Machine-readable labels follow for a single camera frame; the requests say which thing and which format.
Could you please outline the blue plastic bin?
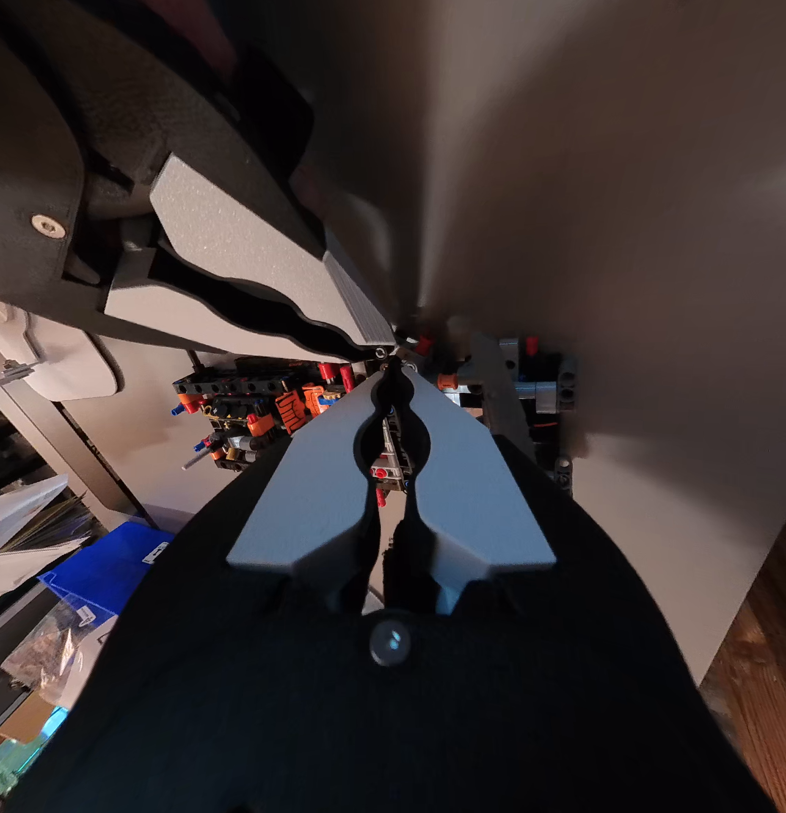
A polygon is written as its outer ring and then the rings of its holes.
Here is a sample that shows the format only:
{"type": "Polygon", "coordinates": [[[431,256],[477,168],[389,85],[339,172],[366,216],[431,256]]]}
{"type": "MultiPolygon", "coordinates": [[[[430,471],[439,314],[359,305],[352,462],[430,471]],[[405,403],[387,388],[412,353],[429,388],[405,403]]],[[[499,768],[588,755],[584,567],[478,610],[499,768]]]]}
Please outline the blue plastic bin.
{"type": "Polygon", "coordinates": [[[38,580],[77,613],[99,626],[119,615],[174,534],[127,522],[65,559],[38,580]]]}

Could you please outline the lego car chassis model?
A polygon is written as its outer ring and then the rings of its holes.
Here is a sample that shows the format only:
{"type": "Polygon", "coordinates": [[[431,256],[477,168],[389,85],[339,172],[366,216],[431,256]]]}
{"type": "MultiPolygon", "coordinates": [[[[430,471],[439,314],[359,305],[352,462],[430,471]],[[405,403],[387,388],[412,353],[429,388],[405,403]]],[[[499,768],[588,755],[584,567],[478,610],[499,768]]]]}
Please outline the lego car chassis model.
{"type": "MultiPolygon", "coordinates": [[[[563,449],[562,415],[575,409],[576,361],[533,336],[500,339],[499,349],[540,469],[572,493],[573,464],[563,449]]],[[[490,424],[492,408],[485,403],[483,384],[472,378],[471,357],[455,359],[429,335],[407,337],[396,354],[457,406],[490,424]]],[[[385,367],[382,351],[377,355],[375,361],[352,365],[249,356],[222,369],[205,366],[190,353],[194,371],[174,382],[178,405],[172,415],[201,414],[210,429],[183,469],[208,457],[221,470],[244,472],[283,435],[293,436],[385,367]]]]}

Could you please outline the white stand with base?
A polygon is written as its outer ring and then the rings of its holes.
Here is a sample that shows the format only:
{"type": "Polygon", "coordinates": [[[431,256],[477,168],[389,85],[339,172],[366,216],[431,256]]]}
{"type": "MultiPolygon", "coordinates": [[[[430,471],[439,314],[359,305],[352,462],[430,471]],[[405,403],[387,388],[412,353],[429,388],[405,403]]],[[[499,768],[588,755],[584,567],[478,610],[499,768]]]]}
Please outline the white stand with base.
{"type": "Polygon", "coordinates": [[[116,373],[83,331],[0,302],[0,388],[27,383],[49,401],[115,395],[116,373]]]}

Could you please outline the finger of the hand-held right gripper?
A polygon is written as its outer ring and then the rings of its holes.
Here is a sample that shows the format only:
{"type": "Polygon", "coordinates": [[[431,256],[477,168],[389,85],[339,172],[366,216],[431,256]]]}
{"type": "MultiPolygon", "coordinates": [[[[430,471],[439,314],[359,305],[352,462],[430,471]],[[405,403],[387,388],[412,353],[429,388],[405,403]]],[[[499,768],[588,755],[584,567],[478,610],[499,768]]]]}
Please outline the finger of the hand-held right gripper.
{"type": "Polygon", "coordinates": [[[118,257],[104,314],[198,345],[240,355],[303,361],[369,358],[369,347],[309,320],[251,282],[216,277],[164,247],[118,257]]]}
{"type": "Polygon", "coordinates": [[[310,254],[172,154],[155,179],[150,201],[172,248],[185,261],[222,279],[263,285],[302,316],[342,331],[359,346],[392,346],[389,322],[326,250],[310,254]]]}

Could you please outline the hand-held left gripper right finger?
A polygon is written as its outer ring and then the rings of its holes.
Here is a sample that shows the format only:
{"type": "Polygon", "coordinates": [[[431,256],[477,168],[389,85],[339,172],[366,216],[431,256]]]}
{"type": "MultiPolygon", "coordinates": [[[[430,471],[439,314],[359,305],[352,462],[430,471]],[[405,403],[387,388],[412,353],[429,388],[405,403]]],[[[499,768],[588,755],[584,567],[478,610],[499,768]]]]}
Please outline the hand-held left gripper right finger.
{"type": "Polygon", "coordinates": [[[489,430],[416,370],[409,403],[428,434],[415,481],[420,519],[435,538],[429,575],[449,615],[470,582],[541,570],[557,558],[489,430]]]}

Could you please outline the green flat object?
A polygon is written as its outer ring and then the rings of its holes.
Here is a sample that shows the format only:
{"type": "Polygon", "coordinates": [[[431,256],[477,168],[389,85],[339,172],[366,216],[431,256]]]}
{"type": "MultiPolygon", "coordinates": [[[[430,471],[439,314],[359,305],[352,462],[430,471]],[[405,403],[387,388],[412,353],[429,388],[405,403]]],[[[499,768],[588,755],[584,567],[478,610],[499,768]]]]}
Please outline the green flat object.
{"type": "Polygon", "coordinates": [[[28,772],[58,728],[57,722],[44,724],[28,743],[0,733],[0,798],[5,798],[28,772]]]}

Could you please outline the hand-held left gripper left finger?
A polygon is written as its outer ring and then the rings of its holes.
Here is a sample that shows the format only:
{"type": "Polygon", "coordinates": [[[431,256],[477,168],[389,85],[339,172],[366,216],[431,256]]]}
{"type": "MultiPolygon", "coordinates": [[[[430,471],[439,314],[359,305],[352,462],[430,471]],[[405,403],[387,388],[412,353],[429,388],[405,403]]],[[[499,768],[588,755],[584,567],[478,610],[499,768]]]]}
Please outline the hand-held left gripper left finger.
{"type": "Polygon", "coordinates": [[[227,554],[233,575],[290,581],[330,611],[362,611],[380,550],[377,485],[389,371],[299,430],[227,554]]]}

